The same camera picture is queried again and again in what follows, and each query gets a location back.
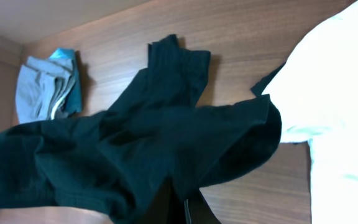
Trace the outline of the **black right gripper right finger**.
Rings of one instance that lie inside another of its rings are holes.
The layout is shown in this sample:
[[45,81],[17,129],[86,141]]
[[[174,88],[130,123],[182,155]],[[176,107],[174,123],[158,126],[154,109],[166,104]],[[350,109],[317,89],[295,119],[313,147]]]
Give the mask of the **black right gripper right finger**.
[[191,194],[184,201],[184,207],[186,224],[221,224],[200,190]]

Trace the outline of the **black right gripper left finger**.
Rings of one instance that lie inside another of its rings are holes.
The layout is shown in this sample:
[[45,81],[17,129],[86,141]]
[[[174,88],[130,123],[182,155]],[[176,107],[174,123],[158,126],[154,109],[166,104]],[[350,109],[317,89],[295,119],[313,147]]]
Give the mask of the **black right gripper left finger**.
[[136,224],[167,224],[172,195],[172,181],[165,179],[146,212],[138,219]]

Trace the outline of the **black shorts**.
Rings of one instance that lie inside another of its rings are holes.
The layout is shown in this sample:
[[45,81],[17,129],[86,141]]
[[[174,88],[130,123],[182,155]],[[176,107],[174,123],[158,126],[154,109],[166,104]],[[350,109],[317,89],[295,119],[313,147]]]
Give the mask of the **black shorts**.
[[147,67],[108,110],[0,133],[0,208],[76,207],[136,223],[170,179],[168,223],[186,223],[191,194],[264,164],[282,130],[268,95],[197,106],[210,58],[169,35],[149,44]]

